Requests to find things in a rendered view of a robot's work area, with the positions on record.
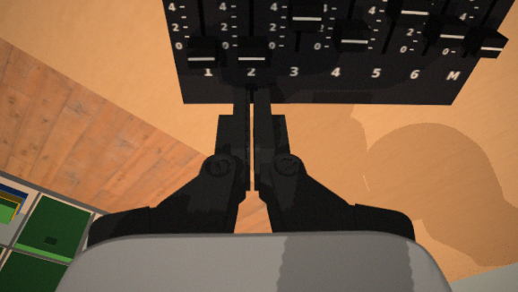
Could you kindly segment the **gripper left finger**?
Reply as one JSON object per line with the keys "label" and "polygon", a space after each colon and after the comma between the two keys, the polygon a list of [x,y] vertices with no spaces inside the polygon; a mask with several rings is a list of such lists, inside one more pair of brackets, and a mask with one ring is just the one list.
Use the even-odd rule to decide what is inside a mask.
{"label": "gripper left finger", "polygon": [[234,233],[246,191],[251,191],[250,90],[235,88],[233,115],[219,115],[214,154],[199,175],[156,207],[95,219],[87,247],[130,235]]}

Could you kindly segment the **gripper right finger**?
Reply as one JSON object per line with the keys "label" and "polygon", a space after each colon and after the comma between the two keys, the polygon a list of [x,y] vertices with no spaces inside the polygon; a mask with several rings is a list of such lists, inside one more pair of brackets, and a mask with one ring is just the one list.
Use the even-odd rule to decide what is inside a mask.
{"label": "gripper right finger", "polygon": [[410,218],[397,210],[348,204],[307,174],[290,154],[285,115],[272,115],[269,88],[254,90],[254,186],[273,233],[378,231],[416,242]]}

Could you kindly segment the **black lighting desk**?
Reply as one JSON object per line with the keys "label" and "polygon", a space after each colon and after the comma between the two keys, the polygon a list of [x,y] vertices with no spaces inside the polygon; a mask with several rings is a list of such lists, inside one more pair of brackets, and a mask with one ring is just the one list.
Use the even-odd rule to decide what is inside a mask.
{"label": "black lighting desk", "polygon": [[271,104],[451,106],[505,47],[514,1],[162,3],[184,104],[233,104],[234,88],[254,104],[269,88]]}

